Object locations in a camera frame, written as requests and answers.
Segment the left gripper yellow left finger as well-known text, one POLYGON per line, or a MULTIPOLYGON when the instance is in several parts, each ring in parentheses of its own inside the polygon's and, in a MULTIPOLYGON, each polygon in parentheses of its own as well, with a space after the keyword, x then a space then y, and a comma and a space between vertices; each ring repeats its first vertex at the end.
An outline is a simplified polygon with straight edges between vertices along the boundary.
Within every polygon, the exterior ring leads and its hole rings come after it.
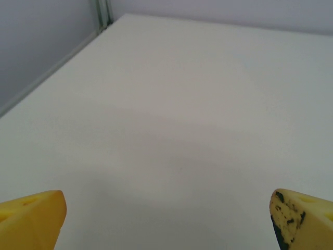
POLYGON ((1 249, 54 249, 67 214, 61 190, 1 203, 1 249))

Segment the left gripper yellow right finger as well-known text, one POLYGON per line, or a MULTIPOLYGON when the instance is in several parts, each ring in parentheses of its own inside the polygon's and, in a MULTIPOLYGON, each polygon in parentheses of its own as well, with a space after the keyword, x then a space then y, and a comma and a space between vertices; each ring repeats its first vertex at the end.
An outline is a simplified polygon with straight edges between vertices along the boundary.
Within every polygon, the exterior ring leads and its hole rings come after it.
POLYGON ((270 217, 280 249, 332 249, 332 202, 276 189, 270 217))

